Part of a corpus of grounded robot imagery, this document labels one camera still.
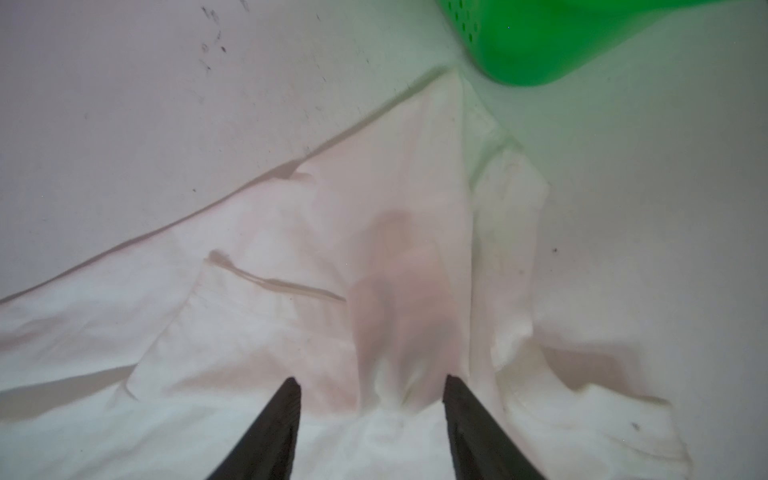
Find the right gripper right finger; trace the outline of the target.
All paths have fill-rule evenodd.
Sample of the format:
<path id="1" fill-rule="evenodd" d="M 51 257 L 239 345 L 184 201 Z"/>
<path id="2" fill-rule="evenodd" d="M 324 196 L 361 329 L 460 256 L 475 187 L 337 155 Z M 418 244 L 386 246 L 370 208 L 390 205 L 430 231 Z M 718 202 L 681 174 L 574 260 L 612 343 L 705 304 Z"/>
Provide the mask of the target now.
<path id="1" fill-rule="evenodd" d="M 442 400 L 457 480 L 544 480 L 461 378 L 446 377 Z"/>

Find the green plastic basket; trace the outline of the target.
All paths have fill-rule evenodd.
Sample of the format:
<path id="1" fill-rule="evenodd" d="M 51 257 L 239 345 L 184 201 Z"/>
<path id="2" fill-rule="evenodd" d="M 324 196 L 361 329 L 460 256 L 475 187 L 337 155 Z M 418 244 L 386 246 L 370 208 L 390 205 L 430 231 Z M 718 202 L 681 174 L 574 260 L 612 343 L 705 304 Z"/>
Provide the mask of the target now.
<path id="1" fill-rule="evenodd" d="M 551 83 L 664 15 L 704 0 L 438 0 L 474 64 L 513 86 Z"/>

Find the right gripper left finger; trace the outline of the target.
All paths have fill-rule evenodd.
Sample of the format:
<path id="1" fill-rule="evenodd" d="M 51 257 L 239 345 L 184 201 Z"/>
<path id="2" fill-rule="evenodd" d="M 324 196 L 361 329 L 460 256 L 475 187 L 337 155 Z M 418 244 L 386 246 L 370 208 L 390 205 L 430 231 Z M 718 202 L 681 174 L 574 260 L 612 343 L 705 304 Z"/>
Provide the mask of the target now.
<path id="1" fill-rule="evenodd" d="M 209 480 L 288 480 L 301 416 L 301 387 L 287 378 Z"/>

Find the white t shirt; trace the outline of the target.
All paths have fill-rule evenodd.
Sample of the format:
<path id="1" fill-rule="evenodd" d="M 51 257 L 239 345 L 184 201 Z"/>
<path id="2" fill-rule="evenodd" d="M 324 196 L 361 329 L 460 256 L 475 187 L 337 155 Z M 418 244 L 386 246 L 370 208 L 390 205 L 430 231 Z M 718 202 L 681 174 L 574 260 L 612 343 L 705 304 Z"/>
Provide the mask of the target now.
<path id="1" fill-rule="evenodd" d="M 533 336 L 548 187 L 458 72 L 1 306 L 5 479 L 203 479 L 289 377 L 294 479 L 452 479 L 461 378 L 545 479 L 687 479 L 668 404 Z"/>

